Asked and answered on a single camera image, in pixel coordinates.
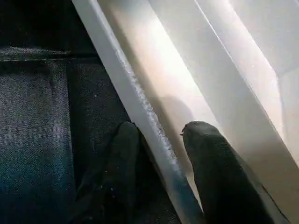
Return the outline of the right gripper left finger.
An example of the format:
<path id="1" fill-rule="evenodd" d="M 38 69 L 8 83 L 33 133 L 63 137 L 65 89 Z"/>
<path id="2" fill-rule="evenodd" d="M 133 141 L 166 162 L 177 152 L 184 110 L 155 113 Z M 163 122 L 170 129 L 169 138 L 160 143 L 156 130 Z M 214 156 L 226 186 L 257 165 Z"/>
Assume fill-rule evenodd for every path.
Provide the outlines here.
<path id="1" fill-rule="evenodd" d="M 131 122 L 122 123 L 104 156 L 85 173 L 70 212 L 71 224 L 177 224 L 147 144 Z"/>

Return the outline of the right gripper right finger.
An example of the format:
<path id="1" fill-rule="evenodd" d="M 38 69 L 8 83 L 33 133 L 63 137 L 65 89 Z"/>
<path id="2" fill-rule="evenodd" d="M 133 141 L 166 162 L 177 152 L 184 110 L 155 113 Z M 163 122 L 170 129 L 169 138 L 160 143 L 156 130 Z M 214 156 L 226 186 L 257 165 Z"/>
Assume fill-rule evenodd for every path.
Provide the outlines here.
<path id="1" fill-rule="evenodd" d="M 213 125 L 182 130 L 205 220 L 209 224 L 288 224 L 252 169 Z"/>

